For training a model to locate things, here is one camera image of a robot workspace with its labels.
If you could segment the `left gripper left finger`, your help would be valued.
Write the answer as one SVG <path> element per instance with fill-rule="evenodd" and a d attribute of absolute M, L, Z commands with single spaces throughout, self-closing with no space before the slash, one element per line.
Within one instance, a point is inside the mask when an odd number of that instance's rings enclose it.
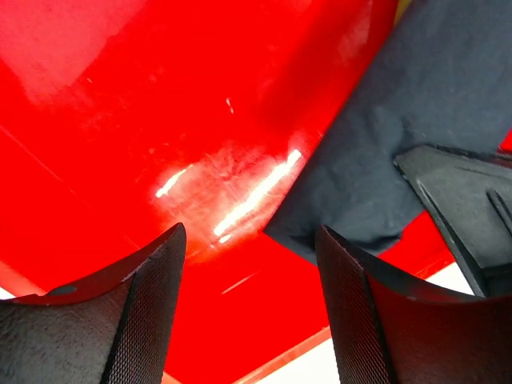
<path fill-rule="evenodd" d="M 3 383 L 160 383 L 186 251 L 183 224 L 44 295 L 1 302 Z"/>

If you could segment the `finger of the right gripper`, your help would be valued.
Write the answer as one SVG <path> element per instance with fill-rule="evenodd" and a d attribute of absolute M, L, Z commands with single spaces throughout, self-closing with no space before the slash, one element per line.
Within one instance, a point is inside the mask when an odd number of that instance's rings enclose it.
<path fill-rule="evenodd" d="M 511 292 L 511 156 L 421 145 L 395 166 L 481 297 Z"/>

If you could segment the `black paper napkin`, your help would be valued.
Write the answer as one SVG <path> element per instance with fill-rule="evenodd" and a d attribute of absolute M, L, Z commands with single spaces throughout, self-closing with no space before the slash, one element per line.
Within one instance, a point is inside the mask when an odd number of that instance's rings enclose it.
<path fill-rule="evenodd" d="M 494 152 L 510 128 L 510 2 L 414 1 L 264 231 L 308 262 L 320 226 L 381 254 L 422 212 L 396 154 Z"/>

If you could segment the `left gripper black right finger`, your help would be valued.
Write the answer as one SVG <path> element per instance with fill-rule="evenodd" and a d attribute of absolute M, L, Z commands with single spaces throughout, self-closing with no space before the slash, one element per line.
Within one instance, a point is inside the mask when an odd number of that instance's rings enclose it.
<path fill-rule="evenodd" d="M 510 296 L 437 286 L 326 226 L 315 250 L 341 382 L 510 382 Z"/>

